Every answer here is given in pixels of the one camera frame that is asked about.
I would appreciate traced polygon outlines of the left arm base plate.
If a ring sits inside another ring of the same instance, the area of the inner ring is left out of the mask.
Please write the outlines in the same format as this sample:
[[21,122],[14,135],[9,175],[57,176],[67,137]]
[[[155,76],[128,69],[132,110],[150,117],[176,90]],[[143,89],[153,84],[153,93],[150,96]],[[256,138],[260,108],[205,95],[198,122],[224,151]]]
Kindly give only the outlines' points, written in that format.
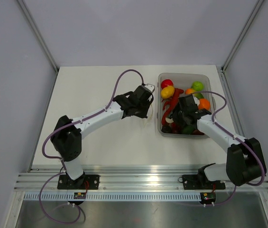
[[60,175],[57,188],[59,190],[97,190],[100,176],[95,174],[83,174],[76,180],[72,180],[68,174]]

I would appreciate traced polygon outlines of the white toy egg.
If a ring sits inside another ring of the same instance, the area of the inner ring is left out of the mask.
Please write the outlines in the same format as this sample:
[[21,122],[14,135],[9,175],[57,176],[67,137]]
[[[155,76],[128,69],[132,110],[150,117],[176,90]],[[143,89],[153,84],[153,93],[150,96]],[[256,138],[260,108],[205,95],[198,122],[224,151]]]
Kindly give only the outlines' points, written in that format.
[[170,119],[170,118],[167,118],[167,117],[166,117],[166,122],[167,122],[168,124],[171,124],[171,123],[174,122],[174,120],[173,120],[172,118]]

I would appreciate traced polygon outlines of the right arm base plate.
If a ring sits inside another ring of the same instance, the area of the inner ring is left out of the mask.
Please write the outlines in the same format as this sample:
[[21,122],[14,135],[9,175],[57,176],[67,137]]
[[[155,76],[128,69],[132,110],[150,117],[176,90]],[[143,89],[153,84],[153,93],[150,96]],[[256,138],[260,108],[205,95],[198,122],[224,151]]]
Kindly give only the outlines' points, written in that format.
[[184,190],[224,190],[225,183],[216,181],[201,182],[198,180],[197,174],[185,174],[178,178],[178,181],[183,184]]

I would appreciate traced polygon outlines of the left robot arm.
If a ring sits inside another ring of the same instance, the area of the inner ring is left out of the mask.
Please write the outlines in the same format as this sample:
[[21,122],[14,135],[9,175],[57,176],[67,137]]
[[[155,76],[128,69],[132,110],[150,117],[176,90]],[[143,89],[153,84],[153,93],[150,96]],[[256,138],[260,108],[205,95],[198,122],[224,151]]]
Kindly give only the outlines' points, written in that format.
[[79,189],[85,182],[85,172],[78,158],[82,152],[82,140],[111,122],[131,116],[147,118],[154,91],[154,85],[141,84],[135,91],[114,95],[106,106],[95,112],[74,119],[66,115],[59,118],[50,141],[62,158],[66,172],[63,177],[68,185]]

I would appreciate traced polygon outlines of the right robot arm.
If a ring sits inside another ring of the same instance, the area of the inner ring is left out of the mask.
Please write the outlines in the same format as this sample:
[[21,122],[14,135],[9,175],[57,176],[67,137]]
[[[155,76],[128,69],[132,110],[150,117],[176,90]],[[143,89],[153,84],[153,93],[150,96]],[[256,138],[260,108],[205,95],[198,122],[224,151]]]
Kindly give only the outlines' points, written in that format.
[[217,122],[214,114],[199,109],[192,95],[180,97],[172,112],[173,121],[183,127],[198,130],[216,142],[227,155],[223,164],[208,164],[199,168],[197,183],[202,188],[210,187],[216,181],[230,181],[235,186],[261,185],[266,175],[266,165],[260,142],[256,138],[247,139],[231,133]]

